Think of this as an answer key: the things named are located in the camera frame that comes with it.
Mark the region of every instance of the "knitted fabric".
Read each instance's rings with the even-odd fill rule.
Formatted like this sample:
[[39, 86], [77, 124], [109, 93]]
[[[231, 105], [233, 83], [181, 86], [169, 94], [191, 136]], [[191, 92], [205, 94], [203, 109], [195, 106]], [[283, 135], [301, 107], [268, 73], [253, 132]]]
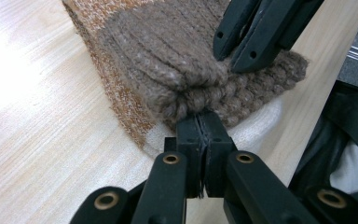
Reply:
[[282, 52], [268, 68], [232, 74], [212, 54], [227, 0], [167, 0], [114, 13], [98, 33], [103, 49], [157, 119], [174, 124], [207, 107], [226, 126], [303, 79], [307, 62]]
[[[234, 125], [237, 120], [245, 118], [269, 98], [292, 88], [295, 82], [305, 75], [306, 62], [289, 52], [283, 52], [271, 67], [257, 74], [233, 75], [227, 72], [227, 62], [216, 62], [212, 58], [212, 35], [215, 29], [213, 26], [221, 19], [227, 0], [202, 0], [194, 3], [187, 0], [169, 0], [165, 4], [153, 4], [153, 0], [62, 1], [78, 33], [83, 37], [111, 102], [111, 108], [121, 126], [139, 148], [152, 156], [158, 155], [162, 150], [163, 137], [171, 134], [161, 123], [162, 119], [172, 124], [186, 112], [210, 107], [219, 113], [225, 124]], [[168, 9], [167, 5], [172, 7], [167, 13], [173, 13], [175, 17], [172, 14], [163, 14]], [[131, 21], [139, 21], [134, 16], [140, 15], [133, 15], [132, 9], [135, 7], [141, 15], [143, 14], [141, 24], [145, 27]], [[160, 32], [165, 30], [170, 35], [156, 34], [156, 28], [153, 27], [158, 26], [161, 26]], [[156, 39], [150, 43], [158, 44], [157, 48], [139, 48], [145, 40], [134, 38], [130, 30], [137, 32], [134, 29], [140, 28], [145, 34]], [[124, 37], [127, 41], [138, 44], [130, 46], [123, 42], [123, 39], [115, 39], [113, 34], [120, 31], [120, 35], [129, 35]], [[183, 38], [184, 35], [191, 38], [174, 40], [179, 36]], [[159, 40], [167, 44], [160, 45], [156, 42]], [[169, 46], [164, 49], [167, 52], [163, 51], [161, 46]], [[133, 57], [134, 52], [131, 52], [131, 48], [139, 50], [146, 61], [161, 65], [158, 72], [153, 74], [150, 71], [143, 71], [147, 68], [147, 65], [143, 65], [146, 61], [138, 60], [140, 62], [135, 64], [137, 59]], [[157, 60], [156, 56], [147, 58], [148, 52], [153, 52], [152, 55], [158, 53], [157, 56], [167, 58], [164, 58], [165, 61]], [[181, 62], [179, 59], [183, 58], [188, 66], [178, 63]], [[159, 81], [164, 82], [164, 78], [169, 77], [168, 70], [165, 70], [167, 68], [174, 71], [174, 79], [167, 80], [178, 81], [177, 86], [169, 81], [168, 84]], [[195, 76], [183, 71], [190, 71]], [[202, 83], [203, 79], [199, 80], [200, 77], [206, 78], [206, 81]], [[237, 130], [236, 134], [242, 136], [241, 130]]]

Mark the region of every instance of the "wooden table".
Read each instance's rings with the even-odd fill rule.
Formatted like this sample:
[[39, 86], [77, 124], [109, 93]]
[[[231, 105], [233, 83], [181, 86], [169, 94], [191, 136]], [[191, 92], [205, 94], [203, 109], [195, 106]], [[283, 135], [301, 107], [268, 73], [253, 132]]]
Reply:
[[[358, 0], [325, 0], [294, 50], [306, 79], [259, 155], [288, 184], [358, 30]], [[131, 189], [153, 160], [119, 126], [59, 0], [0, 1], [0, 223], [67, 223], [95, 189]], [[224, 223], [221, 200], [190, 201], [187, 223]]]

